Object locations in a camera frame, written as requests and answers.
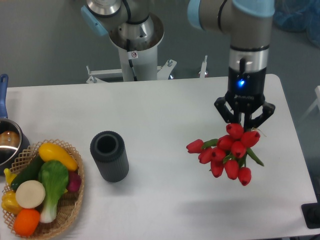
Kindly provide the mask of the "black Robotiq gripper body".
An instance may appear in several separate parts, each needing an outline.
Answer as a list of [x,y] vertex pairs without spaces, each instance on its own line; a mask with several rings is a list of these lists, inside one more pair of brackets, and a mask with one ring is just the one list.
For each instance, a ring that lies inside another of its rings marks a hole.
[[251,115],[265,102],[264,86],[266,68],[256,72],[243,72],[228,69],[228,84],[225,100],[233,110],[231,123],[239,123],[243,113],[248,119],[247,128],[257,128],[266,119],[263,115],[251,119]]

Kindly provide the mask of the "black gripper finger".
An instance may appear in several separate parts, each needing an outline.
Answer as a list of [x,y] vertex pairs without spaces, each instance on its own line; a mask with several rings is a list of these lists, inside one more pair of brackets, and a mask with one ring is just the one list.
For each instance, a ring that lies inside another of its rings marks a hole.
[[240,124],[242,113],[239,109],[239,103],[236,101],[231,109],[228,109],[226,103],[227,101],[225,97],[218,97],[214,102],[214,106],[227,124]]
[[270,118],[275,112],[276,106],[269,102],[264,102],[262,104],[262,113],[256,118],[252,119],[252,106],[247,105],[246,112],[246,130],[257,129],[262,125],[268,118]]

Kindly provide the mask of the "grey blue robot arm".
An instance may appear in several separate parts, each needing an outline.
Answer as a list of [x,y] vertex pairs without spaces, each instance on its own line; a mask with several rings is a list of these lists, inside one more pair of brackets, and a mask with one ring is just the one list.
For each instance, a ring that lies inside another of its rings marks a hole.
[[[123,80],[164,80],[158,69],[158,45],[164,36],[161,20],[147,0],[88,0],[81,15],[97,35],[108,35],[117,47]],[[272,0],[191,0],[190,24],[231,37],[227,92],[215,107],[227,123],[246,130],[259,127],[275,111],[266,102],[264,86],[275,3]]]

